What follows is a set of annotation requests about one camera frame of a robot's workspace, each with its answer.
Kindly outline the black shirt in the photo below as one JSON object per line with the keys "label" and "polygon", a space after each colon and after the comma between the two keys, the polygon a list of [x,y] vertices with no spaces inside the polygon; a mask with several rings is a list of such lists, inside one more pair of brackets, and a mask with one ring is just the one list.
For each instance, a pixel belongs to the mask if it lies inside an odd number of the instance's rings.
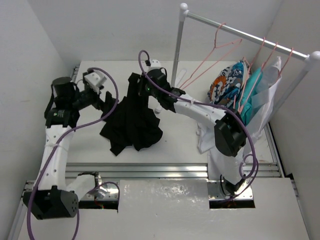
{"label": "black shirt", "polygon": [[136,151],[149,148],[163,136],[160,119],[148,107],[149,99],[142,96],[126,96],[117,104],[113,113],[104,121],[100,135],[110,141],[110,151],[118,156],[125,148]]}

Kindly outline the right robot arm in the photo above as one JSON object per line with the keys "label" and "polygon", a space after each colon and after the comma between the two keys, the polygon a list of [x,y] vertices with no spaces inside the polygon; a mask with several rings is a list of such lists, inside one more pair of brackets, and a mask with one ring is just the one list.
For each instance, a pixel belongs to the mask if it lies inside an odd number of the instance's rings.
{"label": "right robot arm", "polygon": [[222,157],[235,162],[247,135],[239,113],[198,102],[185,91],[171,87],[160,68],[137,76],[137,94],[146,102],[153,97],[165,110],[187,116],[213,131],[214,146]]}

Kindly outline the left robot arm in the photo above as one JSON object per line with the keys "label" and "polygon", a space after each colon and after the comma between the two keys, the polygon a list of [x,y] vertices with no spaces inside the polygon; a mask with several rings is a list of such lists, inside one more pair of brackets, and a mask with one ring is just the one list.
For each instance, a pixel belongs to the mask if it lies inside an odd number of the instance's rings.
{"label": "left robot arm", "polygon": [[84,171],[66,183],[68,152],[80,110],[93,106],[103,108],[100,99],[105,76],[92,72],[82,79],[84,89],[79,90],[70,77],[52,81],[51,96],[44,111],[45,147],[40,171],[31,192],[23,195],[23,203],[38,220],[73,218],[79,210],[79,201],[87,193],[97,191],[101,182],[97,171]]}

